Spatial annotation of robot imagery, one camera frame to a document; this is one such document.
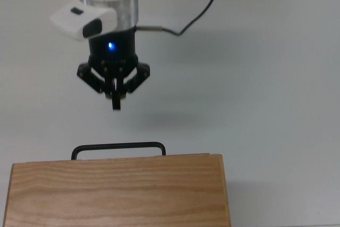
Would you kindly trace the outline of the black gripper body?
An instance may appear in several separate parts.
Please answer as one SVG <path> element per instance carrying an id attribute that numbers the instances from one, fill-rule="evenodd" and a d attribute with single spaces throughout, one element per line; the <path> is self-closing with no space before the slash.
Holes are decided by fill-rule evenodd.
<path id="1" fill-rule="evenodd" d="M 127 66 L 128 75 L 137 65 L 135 29 L 110 32 L 89 39 L 88 64 L 102 77 L 116 78 L 120 67 Z"/>

